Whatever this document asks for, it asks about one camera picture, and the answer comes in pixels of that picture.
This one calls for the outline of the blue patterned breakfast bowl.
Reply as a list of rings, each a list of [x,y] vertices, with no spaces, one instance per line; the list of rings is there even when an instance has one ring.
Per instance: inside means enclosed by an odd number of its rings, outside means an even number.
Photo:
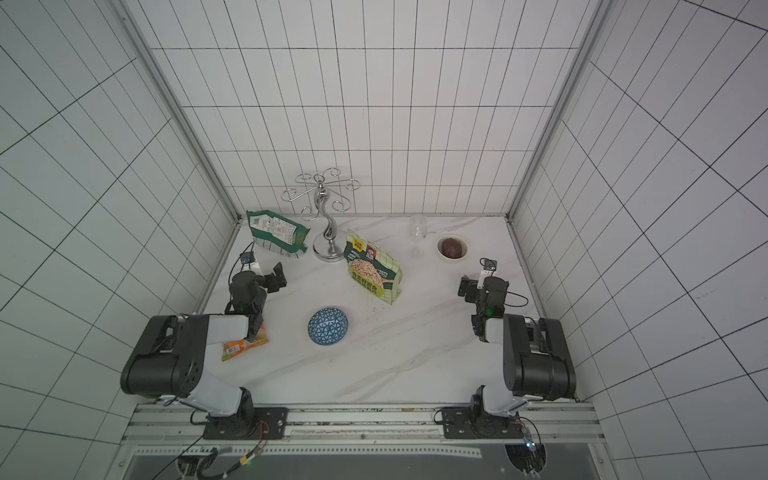
[[[341,309],[326,307],[312,315],[307,330],[315,344],[330,346],[339,343],[346,336],[348,328],[348,317]]]

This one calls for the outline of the green oats bag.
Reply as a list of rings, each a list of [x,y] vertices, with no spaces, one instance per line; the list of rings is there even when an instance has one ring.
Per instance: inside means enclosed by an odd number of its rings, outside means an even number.
[[[344,258],[351,278],[366,291],[387,304],[397,300],[403,276],[397,260],[353,230],[346,233]]]

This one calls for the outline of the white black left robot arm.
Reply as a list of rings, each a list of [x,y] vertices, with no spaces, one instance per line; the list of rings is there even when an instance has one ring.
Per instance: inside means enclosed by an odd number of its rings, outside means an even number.
[[[249,390],[208,371],[205,359],[209,346],[234,356],[262,340],[267,296],[286,285],[281,263],[267,275],[244,270],[231,278],[222,314],[152,317],[122,370],[121,390],[204,412],[205,440],[283,438],[288,409],[255,407]]]

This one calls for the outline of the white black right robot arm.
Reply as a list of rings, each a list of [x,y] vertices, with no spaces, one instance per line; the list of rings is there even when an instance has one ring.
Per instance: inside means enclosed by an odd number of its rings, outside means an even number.
[[[475,336],[502,349],[502,382],[482,385],[472,396],[468,418],[475,428],[505,430],[532,401],[576,397],[576,373],[561,322],[508,313],[508,287],[507,281],[483,273],[477,280],[463,276],[458,288],[458,296],[475,306]]]

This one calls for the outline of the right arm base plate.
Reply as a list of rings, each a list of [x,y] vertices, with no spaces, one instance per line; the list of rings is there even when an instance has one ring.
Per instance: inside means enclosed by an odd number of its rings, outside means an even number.
[[[521,426],[511,417],[490,415],[470,407],[446,407],[438,411],[437,423],[449,440],[522,440]]]

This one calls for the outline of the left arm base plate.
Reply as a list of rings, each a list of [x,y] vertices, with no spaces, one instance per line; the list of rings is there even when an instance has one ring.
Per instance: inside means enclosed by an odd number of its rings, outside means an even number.
[[[211,441],[257,441],[284,438],[289,409],[254,408],[228,417],[211,417],[203,439]]]

